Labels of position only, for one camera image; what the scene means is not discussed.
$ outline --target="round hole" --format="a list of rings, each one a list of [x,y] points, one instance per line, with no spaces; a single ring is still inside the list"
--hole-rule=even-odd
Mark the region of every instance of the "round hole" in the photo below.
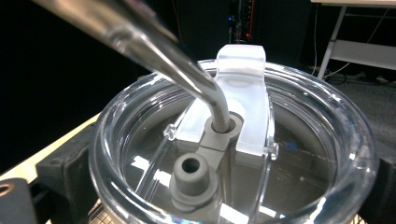
[[[189,158],[183,161],[181,164],[181,168],[183,168],[184,172],[192,174],[199,169],[199,162],[195,158]]]
[[[12,185],[12,184],[0,185],[0,197],[11,192],[13,188],[14,188],[14,185]]]
[[[210,127],[211,127],[212,130],[216,133],[215,128],[213,127],[213,122],[212,122],[212,124],[210,125]],[[230,132],[232,132],[233,129],[234,129],[235,127],[236,127],[236,122],[235,122],[235,120],[233,120],[232,118],[230,118],[230,126],[229,126],[227,132],[225,132],[225,133],[230,133]]]

